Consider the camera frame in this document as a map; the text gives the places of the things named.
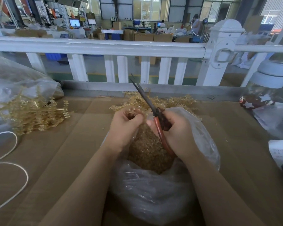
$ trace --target glass jar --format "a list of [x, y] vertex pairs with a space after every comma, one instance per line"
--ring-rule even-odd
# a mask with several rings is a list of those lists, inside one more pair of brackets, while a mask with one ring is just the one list
[[258, 71], [250, 78], [239, 103], [246, 109], [273, 105], [277, 100], [277, 90], [283, 87], [283, 63], [264, 60]]

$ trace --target factory floor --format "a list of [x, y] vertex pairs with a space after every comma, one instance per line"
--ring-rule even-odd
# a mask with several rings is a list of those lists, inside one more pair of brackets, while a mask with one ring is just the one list
[[[5, 52], [4, 57], [15, 61], [19, 64], [31, 67], [30, 62], [25, 53], [11, 53]], [[57, 61], [47, 60], [46, 56], [41, 56], [43, 64], [49, 76], [56, 80], [73, 80], [71, 75], [70, 66], [68, 64], [59, 64]], [[91, 82], [106, 82], [106, 69], [104, 56], [98, 55], [84, 55], [85, 66], [88, 74], [88, 79]], [[116, 75], [116, 82], [118, 82], [118, 70], [117, 70], [117, 57], [113, 56], [114, 60], [114, 72]], [[176, 73], [178, 58], [172, 58], [169, 84], [174, 83], [174, 77]], [[186, 65], [185, 78], [183, 85], [196, 85], [197, 77], [201, 67], [201, 59], [189, 59]], [[158, 83], [158, 75], [160, 68], [160, 60], [156, 60], [154, 65], [150, 65], [150, 77], [149, 83]], [[141, 65], [139, 59], [134, 56], [128, 56], [128, 71], [129, 74], [135, 75], [139, 78], [141, 73]], [[248, 70], [238, 68], [236, 66], [228, 65], [225, 71], [226, 79], [231, 79], [228, 82], [223, 79], [221, 85], [224, 86], [240, 86], [245, 74]]]

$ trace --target white fence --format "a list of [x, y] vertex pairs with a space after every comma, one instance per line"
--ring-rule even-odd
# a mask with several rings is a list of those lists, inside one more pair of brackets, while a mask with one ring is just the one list
[[283, 52], [283, 46], [236, 45], [237, 38], [244, 32], [241, 24], [233, 19], [223, 20], [211, 27], [211, 35], [206, 44], [166, 43], [141, 41], [111, 41], [83, 39], [51, 39], [26, 37], [0, 37], [0, 51], [25, 52], [32, 67], [46, 74], [39, 53], [67, 54], [73, 79], [88, 81], [84, 54], [104, 55], [107, 82], [115, 82], [113, 56], [117, 56], [120, 83], [128, 83], [127, 56], [141, 56], [141, 83], [149, 83], [150, 56], [162, 57], [159, 70], [159, 84], [168, 84], [171, 60], [178, 57], [175, 85], [182, 85], [188, 58], [203, 59], [196, 85], [218, 86], [228, 62], [235, 51], [253, 51], [255, 58], [241, 86], [245, 86], [258, 65], [268, 52]]

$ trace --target cord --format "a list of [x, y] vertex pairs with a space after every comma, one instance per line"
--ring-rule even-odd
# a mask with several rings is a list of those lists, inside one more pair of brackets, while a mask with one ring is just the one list
[[[4, 156], [0, 157], [0, 160], [3, 159], [5, 156], [7, 156], [9, 153], [11, 153], [16, 148], [17, 143], [18, 143], [18, 137], [17, 137], [17, 135], [15, 133], [10, 132], [10, 131], [0, 132], [0, 134], [4, 134], [4, 133], [12, 133], [15, 136], [15, 138], [16, 138], [16, 143], [15, 143], [15, 146], [8, 153], [6, 153]], [[8, 202], [10, 202], [12, 199], [14, 199], [19, 193], [21, 193], [25, 189], [25, 187], [27, 186], [27, 183], [28, 183], [29, 176], [28, 176], [27, 171], [23, 167], [18, 165], [18, 164], [11, 163], [11, 162], [0, 162], [0, 164], [9, 164], [9, 165], [14, 165], [16, 167], [19, 167], [21, 170], [24, 171], [24, 173], [26, 175], [26, 182], [25, 182], [24, 186], [16, 194], [14, 194], [11, 198], [9, 198], [6, 202], [1, 204], [0, 208], [2, 208], [4, 205], [6, 205]]]

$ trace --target hand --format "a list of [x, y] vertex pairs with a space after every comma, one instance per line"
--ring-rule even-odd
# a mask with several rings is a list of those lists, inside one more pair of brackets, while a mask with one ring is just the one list
[[129, 120], [129, 110], [132, 110], [132, 107], [123, 108], [114, 114], [108, 135], [103, 143], [103, 146], [116, 153], [120, 153], [130, 144], [138, 127], [144, 120], [142, 114], [137, 114], [133, 119]]
[[[174, 112], [165, 110], [163, 114], [172, 124], [168, 132], [163, 131], [166, 140], [174, 153], [184, 161], [186, 157], [189, 157], [193, 153], [194, 149], [198, 149], [194, 141], [191, 125], [185, 117]], [[158, 136], [154, 121], [147, 120], [146, 123], [154, 134]]]

